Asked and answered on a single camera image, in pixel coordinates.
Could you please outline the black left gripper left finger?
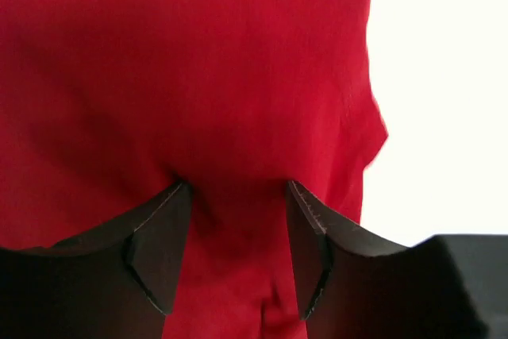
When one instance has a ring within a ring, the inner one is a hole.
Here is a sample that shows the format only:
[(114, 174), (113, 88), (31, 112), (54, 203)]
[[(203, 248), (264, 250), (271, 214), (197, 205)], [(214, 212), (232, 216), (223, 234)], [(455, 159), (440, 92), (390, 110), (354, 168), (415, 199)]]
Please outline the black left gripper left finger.
[(191, 210), (190, 186), (176, 183), (52, 247), (3, 249), (2, 337), (161, 337)]

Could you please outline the red t shirt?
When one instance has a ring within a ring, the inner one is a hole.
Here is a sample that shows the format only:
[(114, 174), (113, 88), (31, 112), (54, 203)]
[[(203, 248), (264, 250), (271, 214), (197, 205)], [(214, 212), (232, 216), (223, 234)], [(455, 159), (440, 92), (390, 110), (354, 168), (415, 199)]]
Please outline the red t shirt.
[(166, 338), (304, 338), (286, 182), (352, 220), (387, 132), (370, 0), (1, 0), (1, 244), (48, 246), (178, 178)]

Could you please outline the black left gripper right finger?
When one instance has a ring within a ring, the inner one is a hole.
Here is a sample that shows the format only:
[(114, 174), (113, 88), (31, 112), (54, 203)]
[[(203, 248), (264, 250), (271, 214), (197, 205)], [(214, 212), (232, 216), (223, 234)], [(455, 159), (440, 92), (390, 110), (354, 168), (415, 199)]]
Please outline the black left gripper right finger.
[(439, 238), (406, 247), (287, 185), (298, 312), (311, 338), (485, 338), (457, 261)]

